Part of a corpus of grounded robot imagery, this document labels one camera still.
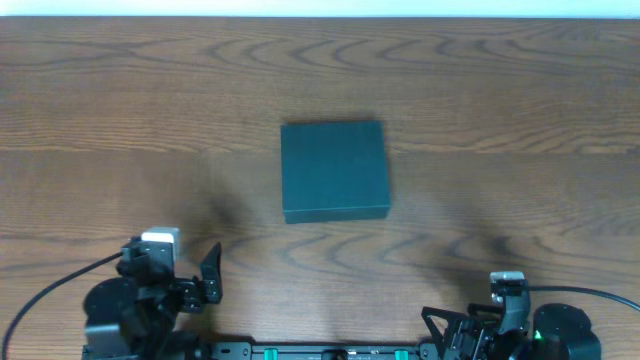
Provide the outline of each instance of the white wall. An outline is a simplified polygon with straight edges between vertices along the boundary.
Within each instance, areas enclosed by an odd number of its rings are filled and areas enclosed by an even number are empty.
[[[640,19],[640,0],[0,0],[0,14]]]

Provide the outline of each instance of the green connector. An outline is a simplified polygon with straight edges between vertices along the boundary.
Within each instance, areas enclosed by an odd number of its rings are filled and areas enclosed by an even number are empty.
[[[396,360],[409,360],[409,352],[407,350],[396,350]]]
[[[278,360],[278,349],[266,349],[264,351],[264,360]]]

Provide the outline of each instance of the wooden table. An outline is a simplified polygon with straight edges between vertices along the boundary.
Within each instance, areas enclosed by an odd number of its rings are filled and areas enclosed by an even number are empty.
[[[402,341],[424,305],[489,302],[490,271],[640,300],[640,22],[0,20],[0,325],[52,281],[154,225],[179,275],[221,242],[213,339]],[[285,225],[279,125],[380,119],[393,208]],[[11,359],[78,359],[82,301],[114,264],[24,319]],[[606,359],[640,316],[584,295]]]

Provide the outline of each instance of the wood grain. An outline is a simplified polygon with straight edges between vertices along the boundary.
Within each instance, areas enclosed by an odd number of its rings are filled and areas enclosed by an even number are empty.
[[[182,326],[258,341],[408,341],[488,273],[640,299],[640,23],[0,19],[0,324],[154,225],[181,275],[223,244],[223,304]],[[279,125],[384,121],[384,221],[285,225]],[[99,268],[25,318],[12,359],[79,358]],[[571,294],[606,359],[640,317]]]

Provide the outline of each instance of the dark green box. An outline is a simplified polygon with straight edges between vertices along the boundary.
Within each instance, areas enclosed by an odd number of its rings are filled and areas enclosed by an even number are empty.
[[[391,196],[382,123],[283,125],[280,135],[288,224],[387,216]]]

